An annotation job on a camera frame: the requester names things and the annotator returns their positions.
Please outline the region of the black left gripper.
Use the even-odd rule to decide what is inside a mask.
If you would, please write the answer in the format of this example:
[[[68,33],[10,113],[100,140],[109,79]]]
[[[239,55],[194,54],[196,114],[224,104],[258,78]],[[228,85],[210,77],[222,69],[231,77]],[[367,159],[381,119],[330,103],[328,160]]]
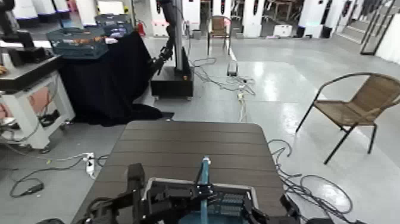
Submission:
[[[148,214],[166,216],[167,214],[184,216],[193,209],[193,201],[213,200],[214,185],[195,183],[189,188],[157,187],[148,191]]]

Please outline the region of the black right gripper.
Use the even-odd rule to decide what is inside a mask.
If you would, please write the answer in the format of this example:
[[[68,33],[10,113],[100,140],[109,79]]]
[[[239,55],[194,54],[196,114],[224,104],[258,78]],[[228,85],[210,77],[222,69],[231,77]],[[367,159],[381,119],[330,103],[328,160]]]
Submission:
[[[250,224],[267,224],[268,216],[253,206],[252,200],[245,197],[242,200],[242,217]]]

